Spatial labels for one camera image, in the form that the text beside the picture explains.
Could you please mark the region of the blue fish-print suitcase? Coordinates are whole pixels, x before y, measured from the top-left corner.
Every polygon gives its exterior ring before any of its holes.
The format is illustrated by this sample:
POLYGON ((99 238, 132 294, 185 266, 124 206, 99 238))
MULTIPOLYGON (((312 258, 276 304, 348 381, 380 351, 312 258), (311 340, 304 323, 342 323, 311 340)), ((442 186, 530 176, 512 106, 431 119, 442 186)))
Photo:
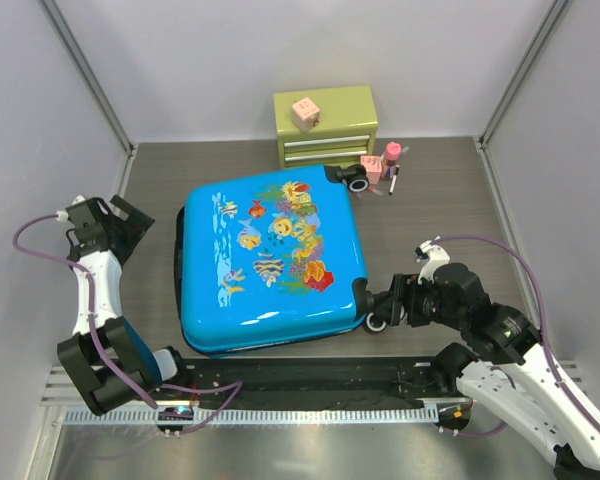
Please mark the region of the blue fish-print suitcase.
POLYGON ((363 326, 373 308, 351 204, 364 167, 313 165, 193 189, 176 220, 183 338, 220 355, 363 326))

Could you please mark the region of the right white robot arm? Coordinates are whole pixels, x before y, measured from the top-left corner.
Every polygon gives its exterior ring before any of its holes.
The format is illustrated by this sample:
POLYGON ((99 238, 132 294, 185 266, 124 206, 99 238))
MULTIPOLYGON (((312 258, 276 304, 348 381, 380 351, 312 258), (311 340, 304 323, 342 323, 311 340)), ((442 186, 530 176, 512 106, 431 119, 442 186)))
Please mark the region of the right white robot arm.
POLYGON ((438 393, 484 405, 542 454, 555 478, 600 479, 600 410, 519 310, 492 301, 460 263, 397 274, 389 291, 392 323, 436 323, 462 338, 434 358, 438 393))

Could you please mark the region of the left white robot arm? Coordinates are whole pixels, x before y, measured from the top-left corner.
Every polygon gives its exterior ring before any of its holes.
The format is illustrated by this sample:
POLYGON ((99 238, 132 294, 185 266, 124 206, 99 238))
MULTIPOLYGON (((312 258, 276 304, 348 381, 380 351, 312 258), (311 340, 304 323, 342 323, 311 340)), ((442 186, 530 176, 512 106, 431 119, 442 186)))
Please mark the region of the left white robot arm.
POLYGON ((69 267, 78 282, 78 317, 57 355, 89 410, 104 415, 132 400, 154 406, 158 389, 178 400, 192 375, 172 347, 152 352, 122 314, 122 267, 154 219, 118 195, 78 196, 66 208, 69 267))

